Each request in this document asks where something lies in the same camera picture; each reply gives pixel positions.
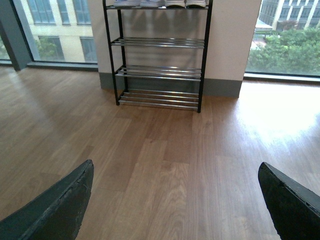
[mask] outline beige building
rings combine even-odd
[[[39,52],[40,59],[35,60],[97,62],[87,0],[20,1],[33,38],[56,46],[53,57]]]
[[[259,19],[282,30],[284,21],[296,21],[298,29],[314,28],[320,22],[319,0],[263,0]]]

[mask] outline shoe rack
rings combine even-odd
[[[205,11],[205,33],[203,39],[182,39],[182,38],[145,38],[145,37],[130,37],[124,36],[122,11],[126,10],[157,10],[157,11],[174,11],[181,8],[166,8],[166,7],[141,7],[141,6],[113,6],[106,5],[106,0],[103,0],[104,20],[107,33],[107,42],[110,55],[112,80],[114,87],[114,96],[116,105],[129,104],[148,107],[174,108],[183,110],[192,110],[201,112],[203,88],[206,72],[206,62],[208,53],[208,41],[210,33],[211,15],[212,15],[213,0],[209,1],[209,6],[205,8],[184,8],[184,11]],[[119,27],[119,36],[116,39],[111,39],[108,12],[117,11],[117,20]],[[129,65],[126,62],[126,47],[135,46],[142,48],[188,48],[202,49],[201,68],[185,68],[179,66],[147,66],[147,65]],[[116,48],[121,48],[122,65],[115,68],[113,51]],[[116,78],[123,79],[124,90],[119,94]],[[131,82],[138,79],[148,80],[150,85],[154,85],[154,80],[164,81],[189,81],[198,85],[198,92],[183,92],[183,91],[163,91],[130,88]]]

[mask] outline wooden floor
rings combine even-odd
[[[320,87],[244,81],[202,113],[116,106],[96,72],[0,67],[0,219],[86,159],[78,240],[279,240],[268,162],[320,195]]]

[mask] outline shoe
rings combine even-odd
[[[115,0],[115,7],[136,7],[140,6],[140,0]]]
[[[185,8],[185,0],[165,0],[165,7],[168,9]]]
[[[205,8],[206,0],[186,0],[185,6],[187,8]]]
[[[142,0],[140,6],[158,8],[164,6],[165,4],[165,0]]]

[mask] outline skirting board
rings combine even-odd
[[[113,89],[113,79],[111,73],[99,72],[100,84],[102,89]],[[124,89],[125,84],[123,77],[116,80],[118,90]],[[198,93],[199,88],[197,83],[190,81],[168,81],[168,80],[152,80],[152,85],[149,79],[135,79],[130,81],[128,79],[130,89],[143,90],[160,90],[160,91],[174,91],[174,92],[188,92]],[[203,95],[238,98],[240,94],[242,81],[237,80],[223,80],[210,79],[204,80]]]

